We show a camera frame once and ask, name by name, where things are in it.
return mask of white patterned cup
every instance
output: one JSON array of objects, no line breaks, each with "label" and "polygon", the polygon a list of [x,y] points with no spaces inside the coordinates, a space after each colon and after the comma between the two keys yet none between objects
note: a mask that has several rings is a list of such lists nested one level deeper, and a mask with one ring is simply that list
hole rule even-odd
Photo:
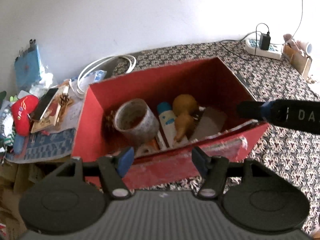
[{"label": "white patterned cup", "polygon": [[152,140],[159,131],[158,119],[147,103],[139,98],[120,106],[113,123],[115,129],[136,147]]}]

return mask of black smartphone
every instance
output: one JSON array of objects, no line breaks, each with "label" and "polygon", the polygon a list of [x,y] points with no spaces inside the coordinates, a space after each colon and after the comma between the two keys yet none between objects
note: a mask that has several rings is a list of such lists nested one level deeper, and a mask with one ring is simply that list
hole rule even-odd
[{"label": "black smartphone", "polygon": [[48,109],[49,105],[51,104],[52,100],[54,99],[55,94],[57,93],[58,88],[50,88],[48,92],[41,97],[38,106],[33,111],[32,120],[40,121]]}]

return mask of red plush toy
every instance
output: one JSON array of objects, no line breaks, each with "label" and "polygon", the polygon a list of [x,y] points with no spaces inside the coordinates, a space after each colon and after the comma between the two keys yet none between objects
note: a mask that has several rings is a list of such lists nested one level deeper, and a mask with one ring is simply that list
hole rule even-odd
[{"label": "red plush toy", "polygon": [[11,106],[16,132],[18,135],[27,136],[30,133],[30,120],[28,114],[32,113],[39,103],[39,99],[33,95],[19,99]]}]

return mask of ribbed panel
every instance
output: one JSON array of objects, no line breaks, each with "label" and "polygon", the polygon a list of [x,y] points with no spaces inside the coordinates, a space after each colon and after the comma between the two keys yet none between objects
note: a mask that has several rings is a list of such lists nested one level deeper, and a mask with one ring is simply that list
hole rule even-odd
[{"label": "ribbed panel", "polygon": [[126,201],[114,201],[96,224],[68,236],[27,233],[23,240],[304,240],[301,231],[259,236],[230,223],[218,206],[190,192],[138,191]]}]

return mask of black and white floral fabric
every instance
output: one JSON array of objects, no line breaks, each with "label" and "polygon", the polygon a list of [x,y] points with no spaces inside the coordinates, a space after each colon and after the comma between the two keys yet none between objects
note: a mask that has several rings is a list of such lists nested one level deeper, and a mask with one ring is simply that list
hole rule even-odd
[{"label": "black and white floral fabric", "polygon": [[[243,59],[230,53],[223,46]],[[223,46],[214,42],[142,51],[135,55],[137,65],[133,71],[181,60],[219,57],[234,73],[243,77],[257,100],[319,100],[286,59],[253,57],[246,53],[242,42],[225,42]],[[121,62],[115,68],[114,74],[122,74],[126,69],[126,63]],[[302,229],[311,233],[317,228],[320,214],[320,136],[270,126],[249,157],[275,171],[307,196],[311,208]],[[228,187],[239,182],[239,178],[231,178],[228,180]],[[196,177],[150,189],[198,191],[201,183],[202,178]]]}]

